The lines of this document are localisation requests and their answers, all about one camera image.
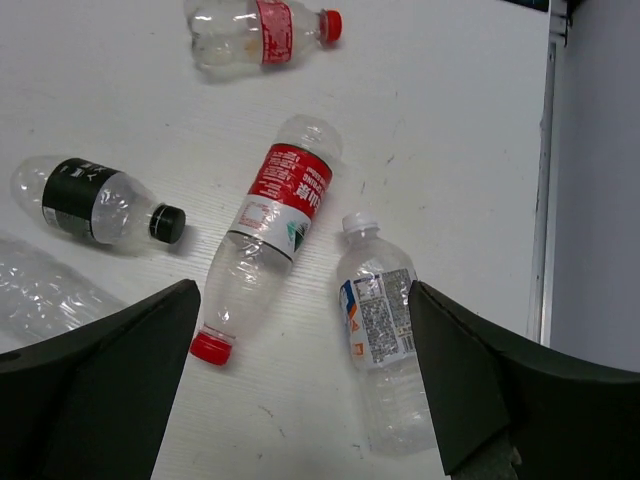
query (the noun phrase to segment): bottle label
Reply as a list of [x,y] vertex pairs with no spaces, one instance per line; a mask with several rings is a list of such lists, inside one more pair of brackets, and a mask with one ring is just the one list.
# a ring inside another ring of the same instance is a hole
[[94,239],[93,204],[104,183],[118,170],[70,158],[58,165],[42,194],[42,214],[47,224],[78,237]]
[[340,307],[351,356],[358,369],[384,368],[416,355],[409,316],[413,269],[403,268],[348,280]]
[[291,9],[281,0],[256,0],[262,24],[262,63],[286,63],[293,50]]
[[314,154],[273,145],[229,231],[258,238],[293,261],[331,177]]

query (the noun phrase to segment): black bottle cap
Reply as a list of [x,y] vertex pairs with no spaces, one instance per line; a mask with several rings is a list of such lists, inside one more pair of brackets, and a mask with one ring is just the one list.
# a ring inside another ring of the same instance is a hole
[[149,223],[149,233],[152,238],[164,243],[176,243],[180,240],[187,216],[184,210],[161,204],[156,208]]

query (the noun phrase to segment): water bottle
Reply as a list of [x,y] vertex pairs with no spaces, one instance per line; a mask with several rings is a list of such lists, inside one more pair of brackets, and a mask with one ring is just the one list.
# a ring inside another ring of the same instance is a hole
[[185,13],[201,67],[286,63],[342,32],[337,11],[312,12],[295,0],[186,0]]
[[104,245],[175,243],[186,215],[159,203],[138,180],[113,168],[64,156],[24,160],[11,178],[18,205],[37,222]]
[[193,355],[224,365],[236,340],[257,330],[291,271],[341,154],[340,135],[323,120],[297,115],[280,128],[213,258]]
[[0,332],[24,347],[125,308],[76,270],[0,231]]
[[338,264],[340,307],[371,450],[394,455],[435,447],[409,317],[411,259],[378,237],[370,214],[348,215],[342,225],[349,247]]

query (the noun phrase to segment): red and white label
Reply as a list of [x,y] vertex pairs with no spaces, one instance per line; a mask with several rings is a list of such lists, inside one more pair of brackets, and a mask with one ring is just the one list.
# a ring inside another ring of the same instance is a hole
[[286,63],[293,50],[291,9],[281,0],[256,0],[262,24],[262,63]]
[[312,153],[273,145],[229,230],[259,238],[293,260],[331,177]]

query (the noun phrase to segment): white bottle cap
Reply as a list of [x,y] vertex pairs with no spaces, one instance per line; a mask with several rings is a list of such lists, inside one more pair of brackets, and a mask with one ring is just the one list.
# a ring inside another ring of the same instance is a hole
[[367,228],[378,228],[376,218],[367,212],[350,213],[342,219],[342,230],[344,233],[357,232]]

